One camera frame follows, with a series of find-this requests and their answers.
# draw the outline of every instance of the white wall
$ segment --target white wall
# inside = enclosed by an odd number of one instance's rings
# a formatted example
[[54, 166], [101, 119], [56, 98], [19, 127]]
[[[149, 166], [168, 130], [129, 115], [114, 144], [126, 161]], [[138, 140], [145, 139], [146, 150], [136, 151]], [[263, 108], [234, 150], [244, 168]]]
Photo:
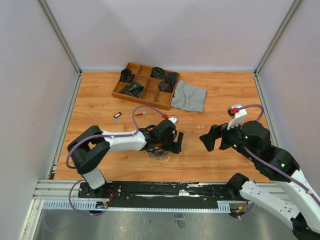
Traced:
[[0, 239], [20, 234], [76, 73], [36, 0], [0, 1]]
[[278, 144], [320, 194], [320, 1], [305, 0], [260, 73]]
[[83, 69], [253, 70], [293, 0], [47, 0]]

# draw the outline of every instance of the gray towel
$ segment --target gray towel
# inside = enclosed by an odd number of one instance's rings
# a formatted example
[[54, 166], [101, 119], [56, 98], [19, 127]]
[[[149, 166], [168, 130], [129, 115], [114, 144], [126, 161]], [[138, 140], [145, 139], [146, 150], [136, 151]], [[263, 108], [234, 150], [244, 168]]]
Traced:
[[176, 85], [171, 107], [202, 113], [204, 111], [206, 93], [206, 89], [193, 86], [180, 80]]

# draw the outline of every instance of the wooden tray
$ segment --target wooden tray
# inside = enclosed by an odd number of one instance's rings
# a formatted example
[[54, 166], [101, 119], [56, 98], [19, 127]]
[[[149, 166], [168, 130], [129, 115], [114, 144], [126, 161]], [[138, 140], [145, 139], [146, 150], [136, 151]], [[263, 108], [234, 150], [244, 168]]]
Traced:
[[[127, 94], [119, 93], [127, 83], [121, 82], [120, 78], [117, 81], [113, 91], [112, 96], [118, 99], [127, 100], [130, 102], [142, 104], [142, 105], [149, 105], [155, 108], [169, 110], [171, 100], [174, 96], [176, 86], [175, 84], [172, 93], [159, 91], [158, 85], [162, 81], [162, 79], [157, 79], [151, 77], [152, 66], [141, 65], [138, 63], [129, 62], [126, 69], [130, 69], [131, 72], [135, 75], [133, 82], [137, 82], [144, 86], [144, 90], [140, 97], [134, 97]], [[167, 72], [176, 73], [174, 71], [165, 70], [165, 74]], [[177, 72], [177, 82], [180, 80], [180, 73]]]

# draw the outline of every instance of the wooden table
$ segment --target wooden table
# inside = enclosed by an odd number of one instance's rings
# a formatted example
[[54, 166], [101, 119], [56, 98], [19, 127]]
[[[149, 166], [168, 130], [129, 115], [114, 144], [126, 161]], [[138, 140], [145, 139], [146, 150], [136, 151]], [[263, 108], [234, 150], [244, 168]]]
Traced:
[[[111, 92], [120, 77], [119, 72], [85, 72], [75, 101], [73, 113], [59, 158], [54, 179], [76, 180], [80, 175], [66, 167], [67, 145], [92, 125], [109, 132], [127, 132], [135, 129], [131, 113], [138, 106], [133, 102], [112, 97]], [[108, 153], [99, 165], [106, 180], [113, 181], [181, 181], [181, 182], [227, 182], [235, 173], [242, 173], [257, 182], [269, 182], [233, 149], [207, 152], [199, 136], [208, 133], [211, 125], [230, 121], [227, 108], [241, 103], [259, 104], [257, 88], [251, 72], [181, 72], [181, 79], [207, 89], [203, 113], [182, 111], [171, 107], [162, 111], [179, 119], [177, 130], [184, 133], [182, 152], [169, 153], [163, 159], [150, 157], [143, 151]], [[146, 116], [137, 116], [140, 127], [157, 125], [163, 118], [151, 109]], [[118, 124], [113, 115], [122, 112]], [[247, 110], [247, 121], [254, 120], [259, 108]], [[267, 126], [263, 117], [261, 123]]]

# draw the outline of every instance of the metal frame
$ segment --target metal frame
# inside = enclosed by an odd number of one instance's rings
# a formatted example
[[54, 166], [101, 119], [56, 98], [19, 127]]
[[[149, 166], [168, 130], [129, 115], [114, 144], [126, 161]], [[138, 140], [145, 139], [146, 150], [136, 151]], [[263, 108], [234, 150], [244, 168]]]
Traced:
[[[265, 94], [264, 91], [260, 85], [260, 79], [259, 79], [259, 73], [261, 72], [262, 68], [264, 67], [266, 61], [270, 57], [272, 51], [274, 50], [275, 46], [277, 45], [279, 39], [283, 35], [285, 29], [289, 25], [292, 17], [297, 12], [299, 6], [302, 4], [304, 0], [294, 0], [292, 3], [290, 9], [288, 10], [286, 16], [284, 17], [280, 27], [278, 28], [277, 32], [275, 33], [270, 45], [268, 46], [267, 50], [265, 51], [260, 63], [258, 64], [256, 70], [253, 72], [253, 78], [256, 84], [256, 88], [258, 90], [258, 94], [261, 100], [262, 105], [265, 108], [265, 117], [271, 132], [273, 143], [277, 146], [278, 141], [276, 138], [276, 134], [273, 127], [273, 120], [272, 116], [269, 112], [268, 103], [265, 100]], [[47, 4], [46, 0], [37, 0], [39, 3], [41, 9], [43, 10], [44, 15], [46, 16], [49, 24], [52, 27], [52, 30], [54, 31], [56, 37], [58, 38], [62, 48], [64, 49], [67, 57], [69, 58], [72, 66], [74, 67], [75, 71], [78, 73], [76, 83], [74, 85], [74, 89], [72, 92], [72, 96], [69, 101], [69, 107], [67, 109], [67, 112], [65, 114], [65, 120], [63, 123], [63, 126], [60, 131], [60, 136], [58, 139], [58, 142], [56, 144], [56, 151], [55, 155], [52, 159], [52, 167], [49, 171], [50, 177], [53, 178], [55, 174], [55, 170], [58, 164], [58, 159], [61, 153], [62, 145], [64, 142], [64, 138], [67, 132], [68, 124], [71, 118], [71, 114], [75, 105], [76, 97], [78, 94], [78, 90], [80, 87], [81, 79], [82, 79], [82, 70], [79, 67], [72, 51], [69, 48], [69, 45], [67, 41], [65, 40], [56, 20], [55, 17]], [[71, 187], [74, 185], [76, 181], [75, 180], [39, 180], [38, 184], [36, 186], [33, 198], [31, 200], [31, 204], [27, 213], [27, 216], [25, 218], [25, 222], [23, 225], [23, 228], [21, 230], [21, 234], [19, 239], [20, 240], [28, 240], [33, 239], [34, 234], [36, 232], [37, 224], [40, 220], [40, 214], [42, 209], [71, 209], [68, 201], [68, 195]], [[207, 185], [207, 184], [225, 184], [223, 182], [203, 182], [199, 183], [199, 185]], [[287, 194], [279, 188], [274, 183], [257, 183], [257, 185], [261, 188], [263, 188], [265, 191], [273, 194], [275, 197], [278, 197], [284, 201], [290, 202], [289, 197]], [[73, 191], [71, 192], [72, 200], [75, 202], [75, 204], [78, 204], [79, 209], [92, 209], [92, 207], [95, 205], [96, 199], [91, 198], [77, 198], [79, 185], [76, 186]], [[242, 201], [218, 201], [219, 209], [212, 209], [212, 211], [209, 212], [228, 212], [229, 204], [239, 204], [242, 203]], [[109, 211], [148, 211], [148, 212], [196, 212], [198, 209], [165, 209], [165, 208], [158, 208], [158, 209], [152, 209], [152, 208], [139, 208], [139, 209], [129, 209], [129, 208], [116, 208], [116, 207], [110, 207]]]

